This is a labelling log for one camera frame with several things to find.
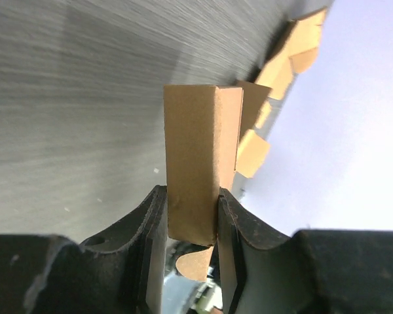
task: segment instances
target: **black object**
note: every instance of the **black object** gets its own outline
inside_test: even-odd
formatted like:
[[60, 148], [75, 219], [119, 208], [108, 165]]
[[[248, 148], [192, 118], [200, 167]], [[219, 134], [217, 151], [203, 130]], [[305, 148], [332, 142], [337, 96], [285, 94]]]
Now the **black object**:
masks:
[[[393, 313], [393, 232], [290, 239], [227, 190], [218, 207], [224, 313]], [[166, 187], [156, 186], [80, 245], [0, 235], [0, 313], [160, 313], [166, 215]]]

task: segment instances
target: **white wall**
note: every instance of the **white wall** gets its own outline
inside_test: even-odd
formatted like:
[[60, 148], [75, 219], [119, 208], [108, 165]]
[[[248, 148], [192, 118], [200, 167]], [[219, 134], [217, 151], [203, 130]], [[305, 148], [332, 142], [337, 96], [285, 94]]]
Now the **white wall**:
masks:
[[393, 229], [393, 0], [336, 0], [242, 203], [286, 234]]

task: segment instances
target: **gray wood grain surface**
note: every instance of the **gray wood grain surface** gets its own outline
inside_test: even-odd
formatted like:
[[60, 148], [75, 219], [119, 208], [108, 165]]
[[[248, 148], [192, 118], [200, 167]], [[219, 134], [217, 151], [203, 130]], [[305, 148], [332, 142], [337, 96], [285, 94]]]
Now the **gray wood grain surface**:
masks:
[[326, 2], [0, 0], [0, 233], [123, 217], [166, 183], [162, 85], [248, 78]]

